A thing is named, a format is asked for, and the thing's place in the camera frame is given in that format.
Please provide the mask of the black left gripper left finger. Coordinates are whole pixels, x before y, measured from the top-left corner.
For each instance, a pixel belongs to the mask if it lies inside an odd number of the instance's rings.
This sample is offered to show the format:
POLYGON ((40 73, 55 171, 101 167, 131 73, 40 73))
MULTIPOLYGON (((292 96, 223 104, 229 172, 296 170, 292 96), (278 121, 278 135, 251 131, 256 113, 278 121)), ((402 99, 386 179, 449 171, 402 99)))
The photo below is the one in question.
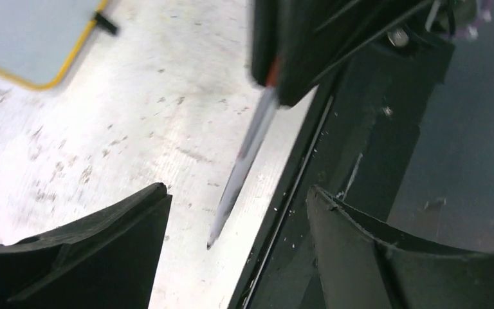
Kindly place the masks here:
POLYGON ((154 183, 66 225, 0 245, 0 308, 147 308, 172 196, 154 183))

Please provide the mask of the white whiteboard marker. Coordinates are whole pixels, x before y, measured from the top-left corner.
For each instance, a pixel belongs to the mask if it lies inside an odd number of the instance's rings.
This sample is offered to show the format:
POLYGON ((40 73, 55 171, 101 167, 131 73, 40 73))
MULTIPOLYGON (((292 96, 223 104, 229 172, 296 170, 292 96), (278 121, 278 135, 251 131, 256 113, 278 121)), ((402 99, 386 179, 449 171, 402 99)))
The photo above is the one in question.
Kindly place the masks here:
POLYGON ((211 249, 220 236, 223 227, 236 204, 239 194, 245 184, 246 177, 257 157, 278 108, 279 102, 277 100, 275 87, 267 86, 262 92, 217 206, 215 220, 211 226, 210 235, 206 243, 207 249, 211 249))

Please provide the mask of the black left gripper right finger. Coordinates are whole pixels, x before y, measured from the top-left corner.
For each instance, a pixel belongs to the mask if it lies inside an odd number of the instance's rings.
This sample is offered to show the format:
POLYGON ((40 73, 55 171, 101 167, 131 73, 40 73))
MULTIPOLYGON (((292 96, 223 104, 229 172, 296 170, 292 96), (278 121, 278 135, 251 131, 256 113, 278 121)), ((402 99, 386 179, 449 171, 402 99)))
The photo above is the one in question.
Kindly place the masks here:
POLYGON ((314 186, 306 199, 328 308, 494 308, 494 252, 396 229, 314 186))

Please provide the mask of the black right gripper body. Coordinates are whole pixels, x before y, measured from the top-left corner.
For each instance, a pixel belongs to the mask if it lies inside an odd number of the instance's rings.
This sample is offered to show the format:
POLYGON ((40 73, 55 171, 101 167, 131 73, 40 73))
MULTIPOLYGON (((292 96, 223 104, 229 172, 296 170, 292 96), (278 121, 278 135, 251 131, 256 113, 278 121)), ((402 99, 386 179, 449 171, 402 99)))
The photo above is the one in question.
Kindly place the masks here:
POLYGON ((252 1, 250 75, 274 77, 277 97, 294 106, 346 58, 396 28, 421 46, 439 45, 420 19, 431 1, 252 1))

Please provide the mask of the yellow framed whiteboard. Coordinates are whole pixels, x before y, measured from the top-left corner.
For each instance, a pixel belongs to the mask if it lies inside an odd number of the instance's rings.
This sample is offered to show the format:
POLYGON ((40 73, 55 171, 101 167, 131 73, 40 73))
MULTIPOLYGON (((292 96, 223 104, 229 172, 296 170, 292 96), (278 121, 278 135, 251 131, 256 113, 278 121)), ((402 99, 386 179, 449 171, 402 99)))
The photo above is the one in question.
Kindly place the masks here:
POLYGON ((0 1, 0 75, 26 88, 58 84, 107 1, 0 1))

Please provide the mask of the black whiteboard foot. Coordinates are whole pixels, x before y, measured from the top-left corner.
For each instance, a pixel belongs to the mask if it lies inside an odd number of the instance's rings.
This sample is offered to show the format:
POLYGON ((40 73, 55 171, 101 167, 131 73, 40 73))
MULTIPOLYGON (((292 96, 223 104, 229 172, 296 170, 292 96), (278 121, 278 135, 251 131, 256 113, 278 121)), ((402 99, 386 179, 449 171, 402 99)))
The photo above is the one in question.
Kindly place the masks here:
POLYGON ((101 11, 95 12, 93 16, 93 20, 95 21, 95 25, 107 33, 117 36, 119 32, 119 27, 117 24, 108 19, 101 11))

